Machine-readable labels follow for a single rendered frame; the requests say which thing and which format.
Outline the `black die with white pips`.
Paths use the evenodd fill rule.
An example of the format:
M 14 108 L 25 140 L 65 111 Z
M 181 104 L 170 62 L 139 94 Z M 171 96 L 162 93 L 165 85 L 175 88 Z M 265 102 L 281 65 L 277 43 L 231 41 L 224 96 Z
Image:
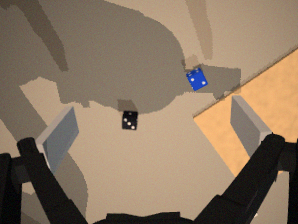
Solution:
M 138 124 L 137 111 L 124 111 L 122 115 L 122 129 L 136 130 Z

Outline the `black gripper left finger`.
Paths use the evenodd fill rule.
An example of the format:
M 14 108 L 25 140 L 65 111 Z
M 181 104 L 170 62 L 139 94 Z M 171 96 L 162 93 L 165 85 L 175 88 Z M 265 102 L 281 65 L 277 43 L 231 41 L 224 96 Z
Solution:
M 78 134 L 74 107 L 66 106 L 36 140 L 17 142 L 21 157 L 0 154 L 0 224 L 21 224 L 22 183 L 27 182 L 50 224 L 88 224 L 54 177 Z

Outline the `blue die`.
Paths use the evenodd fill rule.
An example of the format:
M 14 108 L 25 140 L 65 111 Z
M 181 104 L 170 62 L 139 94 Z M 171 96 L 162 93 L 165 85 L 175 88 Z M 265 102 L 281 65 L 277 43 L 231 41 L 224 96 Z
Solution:
M 208 85 L 208 82 L 200 68 L 197 68 L 186 74 L 194 91 Z

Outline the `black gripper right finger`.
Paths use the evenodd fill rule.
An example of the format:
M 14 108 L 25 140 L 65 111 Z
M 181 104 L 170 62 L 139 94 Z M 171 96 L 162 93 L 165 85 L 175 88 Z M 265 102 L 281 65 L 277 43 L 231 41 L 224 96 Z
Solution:
M 298 224 L 298 138 L 274 134 L 241 95 L 231 97 L 230 124 L 251 158 L 191 224 L 250 224 L 279 171 L 289 172 L 287 224 Z

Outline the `orange flat mat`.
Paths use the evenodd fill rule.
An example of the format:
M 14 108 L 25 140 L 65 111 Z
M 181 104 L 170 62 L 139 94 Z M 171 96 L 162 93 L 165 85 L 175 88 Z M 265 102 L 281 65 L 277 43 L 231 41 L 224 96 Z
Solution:
M 274 134 L 297 142 L 298 47 L 193 117 L 236 177 L 250 157 L 230 124 L 232 95 L 241 95 Z

